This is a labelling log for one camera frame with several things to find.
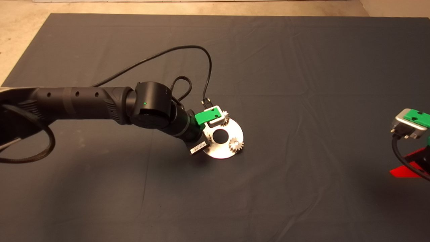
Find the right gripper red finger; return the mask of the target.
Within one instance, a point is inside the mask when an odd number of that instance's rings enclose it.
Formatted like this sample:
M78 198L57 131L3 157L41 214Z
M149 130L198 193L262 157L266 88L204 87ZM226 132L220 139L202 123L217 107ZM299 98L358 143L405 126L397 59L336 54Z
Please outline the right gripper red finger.
M395 178L421 178L418 174L405 166L396 167L390 170L390 174Z
M430 170L430 149L421 148L406 156L404 159L419 170Z

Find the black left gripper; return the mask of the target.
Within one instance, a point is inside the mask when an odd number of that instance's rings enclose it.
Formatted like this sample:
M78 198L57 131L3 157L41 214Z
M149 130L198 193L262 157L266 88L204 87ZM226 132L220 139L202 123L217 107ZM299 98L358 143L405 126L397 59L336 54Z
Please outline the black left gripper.
M190 155L196 155L210 147L211 142L203 130L188 133L183 139Z

